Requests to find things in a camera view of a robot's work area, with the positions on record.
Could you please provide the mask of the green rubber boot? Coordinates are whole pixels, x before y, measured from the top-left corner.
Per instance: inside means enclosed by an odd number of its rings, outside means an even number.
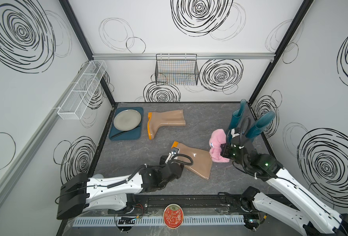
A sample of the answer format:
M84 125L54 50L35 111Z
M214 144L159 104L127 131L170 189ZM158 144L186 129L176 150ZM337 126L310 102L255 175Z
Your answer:
M229 127L228 127L227 135L229 135L233 129L238 128L238 126L241 123L242 118L244 116L244 111L245 111L246 105L247 105L247 101L245 99L242 99L240 101L239 109L235 110L232 113L232 118L231 118L231 122L230 122Z
M275 117L276 114L272 111L265 113L262 117L255 121L255 123L247 131L245 137L250 140L254 140L268 127Z

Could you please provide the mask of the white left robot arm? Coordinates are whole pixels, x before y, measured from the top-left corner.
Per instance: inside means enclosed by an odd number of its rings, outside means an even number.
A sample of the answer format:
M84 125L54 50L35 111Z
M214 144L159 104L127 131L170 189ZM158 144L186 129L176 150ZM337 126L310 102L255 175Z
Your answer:
M56 218L71 219L90 210L123 210L130 206L133 194L155 192L181 177L186 165L179 154L162 156L159 165L141 165L132 174L114 178L88 177L86 173L74 176L61 186Z

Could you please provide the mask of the grey wall rail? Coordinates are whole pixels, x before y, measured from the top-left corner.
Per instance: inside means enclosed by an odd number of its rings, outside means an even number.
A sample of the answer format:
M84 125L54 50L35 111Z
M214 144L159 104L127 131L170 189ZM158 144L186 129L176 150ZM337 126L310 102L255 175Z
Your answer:
M274 53L119 53L94 54L94 60L274 60Z

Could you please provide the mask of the black knife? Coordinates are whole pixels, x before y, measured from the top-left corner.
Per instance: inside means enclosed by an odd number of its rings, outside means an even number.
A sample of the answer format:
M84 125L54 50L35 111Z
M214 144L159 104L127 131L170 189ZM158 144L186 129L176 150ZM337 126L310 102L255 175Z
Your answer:
M133 129L131 129L131 130L122 131L122 132L120 132L120 133L117 133L117 134L115 134L115 135L109 137L109 138L110 138L110 139L114 139L114 138L116 138L116 137L118 137L118 136L121 136L121 135L123 135L123 134L125 134L125 133L128 133L128 132L130 132L130 131L136 130L136 129L140 128L140 127L141 127L141 126L139 125L139 126L133 128Z

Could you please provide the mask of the copper tape roll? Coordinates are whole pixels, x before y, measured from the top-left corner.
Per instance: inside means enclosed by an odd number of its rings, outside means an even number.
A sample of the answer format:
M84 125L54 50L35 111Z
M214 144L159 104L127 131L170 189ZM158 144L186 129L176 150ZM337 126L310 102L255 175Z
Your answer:
M92 176L93 179L103 179L103 175L102 174L95 174L94 176Z

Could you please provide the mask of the black mounting rail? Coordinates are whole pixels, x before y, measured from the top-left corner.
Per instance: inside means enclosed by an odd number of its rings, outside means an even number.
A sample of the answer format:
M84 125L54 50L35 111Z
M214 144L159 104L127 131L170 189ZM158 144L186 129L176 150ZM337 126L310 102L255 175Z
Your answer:
M251 189L243 194L219 192L216 195L139 195L131 193L83 193L61 197L57 219L74 218L89 210L114 210L117 213L131 212L134 207L141 211L165 208L177 204L182 208L230 207L232 212L253 214L264 212L270 215L298 212L298 209L281 194L264 195Z

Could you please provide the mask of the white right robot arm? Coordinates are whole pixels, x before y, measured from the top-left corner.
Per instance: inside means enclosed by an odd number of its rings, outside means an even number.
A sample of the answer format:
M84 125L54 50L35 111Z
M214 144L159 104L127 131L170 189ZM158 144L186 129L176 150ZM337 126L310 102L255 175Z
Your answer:
M278 190L292 206L285 205L249 187L239 204L244 211L272 215L303 236L347 236L348 214L340 214L302 186L273 156L258 153L252 141L241 134L226 138L221 155L242 166L242 172Z

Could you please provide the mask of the beige rubber boot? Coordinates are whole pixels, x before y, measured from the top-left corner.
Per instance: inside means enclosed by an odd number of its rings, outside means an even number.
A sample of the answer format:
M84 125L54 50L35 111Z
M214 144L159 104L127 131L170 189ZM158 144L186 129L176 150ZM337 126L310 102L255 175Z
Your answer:
M210 153L206 150L188 147L182 143L175 141L172 145L172 148L178 149L179 154L185 154L192 158L193 165L185 166L185 168L199 177L209 180L212 159Z
M160 127L163 126L186 126L183 110L166 112L149 112L147 133L149 140L153 140Z

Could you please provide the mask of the pink microfiber cloth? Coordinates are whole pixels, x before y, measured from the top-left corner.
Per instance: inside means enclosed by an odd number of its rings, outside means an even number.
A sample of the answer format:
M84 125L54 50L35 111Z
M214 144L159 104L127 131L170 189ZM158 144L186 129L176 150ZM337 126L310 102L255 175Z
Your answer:
M221 146L226 144L226 134L223 129L217 129L213 131L209 140L210 156L213 162L216 163L228 163L230 159L221 155Z

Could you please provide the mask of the grey round plate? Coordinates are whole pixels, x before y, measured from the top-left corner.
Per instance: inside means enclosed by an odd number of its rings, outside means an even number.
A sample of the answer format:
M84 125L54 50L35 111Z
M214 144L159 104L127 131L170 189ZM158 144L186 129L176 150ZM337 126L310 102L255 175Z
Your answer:
M123 110L114 118L114 127L120 131L128 131L137 127L141 120L142 116L137 110Z

